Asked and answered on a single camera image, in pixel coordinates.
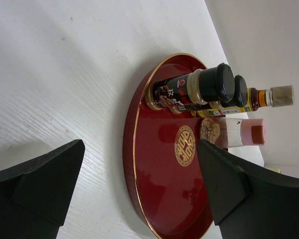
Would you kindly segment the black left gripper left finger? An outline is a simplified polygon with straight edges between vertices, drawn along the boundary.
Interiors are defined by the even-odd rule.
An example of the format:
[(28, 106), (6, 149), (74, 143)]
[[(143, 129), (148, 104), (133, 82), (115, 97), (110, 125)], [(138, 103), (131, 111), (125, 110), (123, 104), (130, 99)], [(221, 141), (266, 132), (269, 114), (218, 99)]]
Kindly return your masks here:
[(57, 237), (84, 152), (84, 142), (77, 139), (0, 171), (0, 239)]

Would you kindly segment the black cap spice bottle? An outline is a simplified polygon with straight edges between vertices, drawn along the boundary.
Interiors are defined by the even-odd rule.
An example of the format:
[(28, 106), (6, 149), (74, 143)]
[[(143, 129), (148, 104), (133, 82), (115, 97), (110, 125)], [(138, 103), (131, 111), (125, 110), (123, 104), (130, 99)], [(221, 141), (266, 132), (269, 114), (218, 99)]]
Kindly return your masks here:
[(145, 101), (155, 111), (196, 103), (205, 105), (225, 98), (233, 85), (231, 67), (221, 63), (217, 67), (153, 82), (145, 93)]
[(225, 98), (217, 101), (208, 102), (205, 105), (193, 104), (178, 107), (170, 107), (169, 110), (174, 114), (181, 114), (183, 112), (206, 112), (205, 116), (209, 116), (208, 110), (219, 111), (230, 107), (243, 108), (248, 102), (248, 88), (245, 79), (241, 75), (234, 77), (234, 85), (229, 88), (225, 94)]

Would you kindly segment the yellow label oil bottle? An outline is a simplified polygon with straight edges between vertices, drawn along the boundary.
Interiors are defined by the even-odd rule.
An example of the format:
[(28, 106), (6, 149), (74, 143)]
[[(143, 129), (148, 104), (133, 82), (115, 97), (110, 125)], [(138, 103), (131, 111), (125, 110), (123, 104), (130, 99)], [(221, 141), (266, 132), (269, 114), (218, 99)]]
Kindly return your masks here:
[(218, 117), (230, 114), (255, 112), (259, 108), (263, 107), (284, 107), (292, 106), (294, 104), (294, 88), (292, 85), (272, 87), (267, 90), (257, 90), (256, 88), (248, 88), (248, 100), (247, 104), (240, 108), (226, 107), (223, 109), (203, 109), (191, 111), (193, 117), (206, 118), (206, 117)]

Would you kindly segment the pink lid glass jar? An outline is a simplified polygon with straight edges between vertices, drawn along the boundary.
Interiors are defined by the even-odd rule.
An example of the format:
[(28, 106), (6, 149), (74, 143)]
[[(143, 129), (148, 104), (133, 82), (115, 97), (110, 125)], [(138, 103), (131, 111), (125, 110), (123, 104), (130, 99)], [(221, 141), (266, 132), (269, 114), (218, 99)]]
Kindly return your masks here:
[(263, 119), (203, 118), (199, 129), (200, 139), (219, 148), (264, 145), (265, 136)]

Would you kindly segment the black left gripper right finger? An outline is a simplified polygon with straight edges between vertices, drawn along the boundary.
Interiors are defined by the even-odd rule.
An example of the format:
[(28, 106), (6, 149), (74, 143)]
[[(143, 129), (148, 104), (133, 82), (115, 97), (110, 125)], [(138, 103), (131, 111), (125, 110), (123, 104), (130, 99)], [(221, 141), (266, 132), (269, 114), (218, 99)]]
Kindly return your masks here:
[(225, 239), (299, 239), (299, 179), (200, 140), (212, 217)]

